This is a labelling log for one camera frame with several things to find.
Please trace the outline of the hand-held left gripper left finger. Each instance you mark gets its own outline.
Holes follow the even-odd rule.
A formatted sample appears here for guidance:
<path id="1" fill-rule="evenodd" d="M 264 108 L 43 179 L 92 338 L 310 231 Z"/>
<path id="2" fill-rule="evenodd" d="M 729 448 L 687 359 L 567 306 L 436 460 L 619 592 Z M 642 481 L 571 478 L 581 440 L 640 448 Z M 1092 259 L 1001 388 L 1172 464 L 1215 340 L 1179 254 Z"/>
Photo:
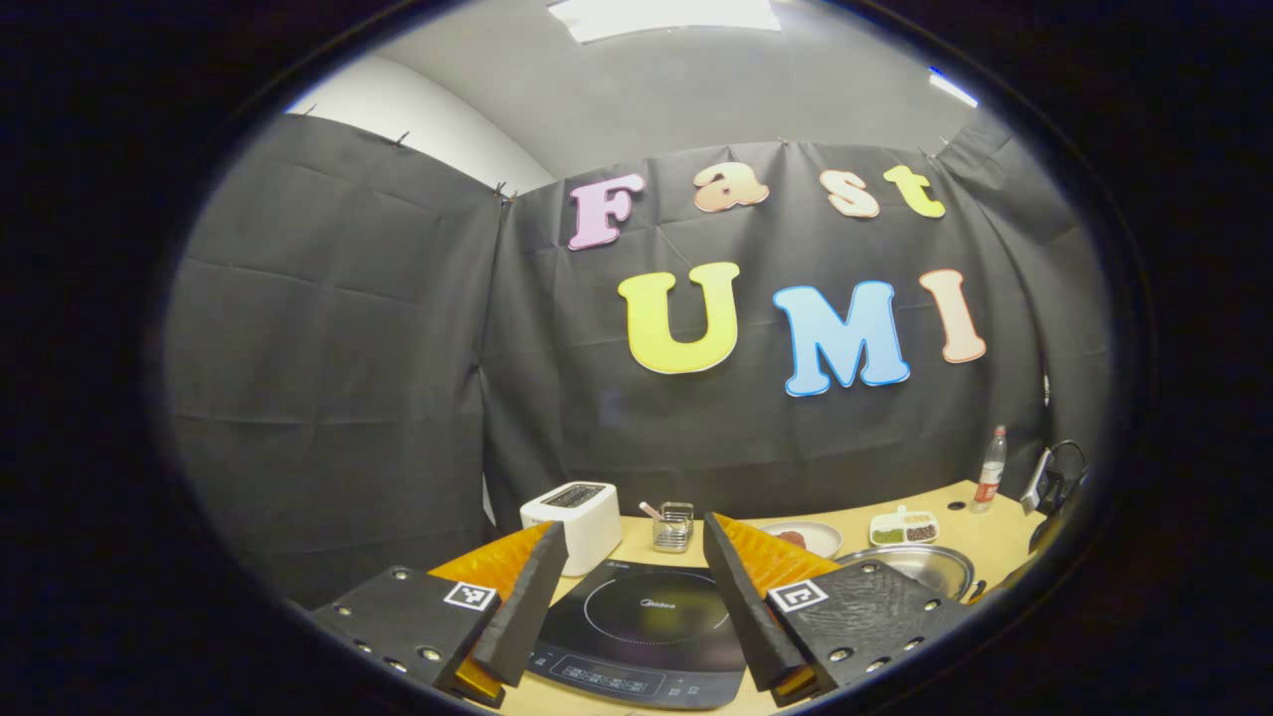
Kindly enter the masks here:
<path id="1" fill-rule="evenodd" d="M 564 526 L 547 521 L 434 568 L 390 567 L 306 617 L 396 682 L 496 708 L 521 683 L 565 562 Z"/>

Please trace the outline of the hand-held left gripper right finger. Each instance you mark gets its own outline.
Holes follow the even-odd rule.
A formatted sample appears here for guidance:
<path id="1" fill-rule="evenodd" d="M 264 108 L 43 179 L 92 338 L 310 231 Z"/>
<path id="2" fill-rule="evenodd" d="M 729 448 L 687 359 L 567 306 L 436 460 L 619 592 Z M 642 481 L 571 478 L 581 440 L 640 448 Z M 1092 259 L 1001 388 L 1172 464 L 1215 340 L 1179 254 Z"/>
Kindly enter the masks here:
<path id="1" fill-rule="evenodd" d="M 703 554 L 759 691 L 779 707 L 908 685 L 973 606 L 878 559 L 838 564 L 710 512 Z"/>

